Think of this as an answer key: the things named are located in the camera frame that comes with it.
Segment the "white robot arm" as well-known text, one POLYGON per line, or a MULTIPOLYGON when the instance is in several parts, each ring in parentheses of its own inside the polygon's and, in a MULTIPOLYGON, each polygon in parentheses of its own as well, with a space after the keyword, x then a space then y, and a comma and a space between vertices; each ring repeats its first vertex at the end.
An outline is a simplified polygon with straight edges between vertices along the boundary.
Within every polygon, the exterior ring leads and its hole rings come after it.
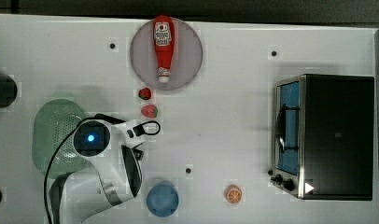
POLYGON ((148 123, 104 114, 82 119, 61 141, 69 143, 86 168, 58 175, 45 172, 44 207, 49 224, 83 224, 89 217, 135 198, 143 176, 138 147, 149 135, 148 123))

